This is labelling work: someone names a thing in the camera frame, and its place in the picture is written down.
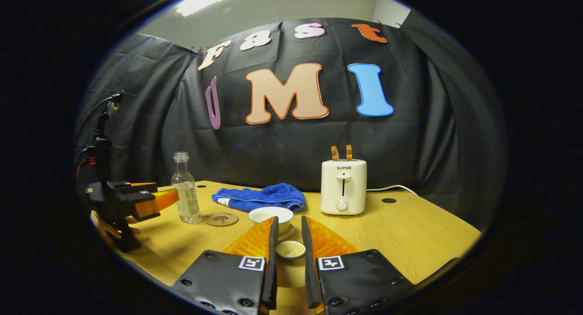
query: white cable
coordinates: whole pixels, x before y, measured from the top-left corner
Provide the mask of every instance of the white cable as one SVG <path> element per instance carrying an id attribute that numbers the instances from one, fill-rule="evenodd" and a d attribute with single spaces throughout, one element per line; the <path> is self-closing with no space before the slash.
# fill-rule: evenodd
<path id="1" fill-rule="evenodd" d="M 384 190 L 389 190 L 390 188 L 394 188 L 394 187 L 401 187 L 404 188 L 405 190 L 411 192 L 414 195 L 417 195 L 415 192 L 413 192 L 410 188 L 408 187 L 404 187 L 404 186 L 387 186 L 387 187 L 381 187 L 381 188 L 368 188 L 366 189 L 367 192 L 369 191 L 384 191 Z"/>

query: glass bottle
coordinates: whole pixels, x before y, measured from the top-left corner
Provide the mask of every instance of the glass bottle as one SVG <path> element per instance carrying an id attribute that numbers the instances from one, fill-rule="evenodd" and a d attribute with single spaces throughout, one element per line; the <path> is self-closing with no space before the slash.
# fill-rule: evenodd
<path id="1" fill-rule="evenodd" d="M 188 170 L 188 153 L 175 152 L 174 161 L 176 171 L 172 176 L 172 186 L 179 193 L 179 217 L 184 223 L 194 224 L 200 222 L 200 209 L 194 187 L 194 177 Z"/>

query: white toaster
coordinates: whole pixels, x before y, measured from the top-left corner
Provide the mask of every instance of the white toaster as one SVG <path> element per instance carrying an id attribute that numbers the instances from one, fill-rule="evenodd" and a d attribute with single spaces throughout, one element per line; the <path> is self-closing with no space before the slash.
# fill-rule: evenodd
<path id="1" fill-rule="evenodd" d="M 322 163 L 320 210 L 330 215 L 358 215 L 366 201 L 366 161 Z"/>

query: blue letter i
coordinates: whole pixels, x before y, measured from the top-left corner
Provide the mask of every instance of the blue letter i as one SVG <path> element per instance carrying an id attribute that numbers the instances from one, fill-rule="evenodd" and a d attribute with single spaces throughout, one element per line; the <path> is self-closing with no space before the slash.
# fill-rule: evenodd
<path id="1" fill-rule="evenodd" d="M 362 103 L 356 111 L 363 116 L 388 116 L 393 113 L 393 107 L 385 100 L 378 73 L 379 66 L 371 64 L 351 64 L 348 71 L 356 75 Z"/>

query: toaster knob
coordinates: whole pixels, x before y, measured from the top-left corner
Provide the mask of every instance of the toaster knob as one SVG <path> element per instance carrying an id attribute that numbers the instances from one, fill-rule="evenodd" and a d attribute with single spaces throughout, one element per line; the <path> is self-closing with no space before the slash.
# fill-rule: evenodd
<path id="1" fill-rule="evenodd" d="M 348 200 L 340 199 L 336 201 L 336 209 L 338 209 L 339 211 L 345 211 L 346 209 L 348 209 Z"/>

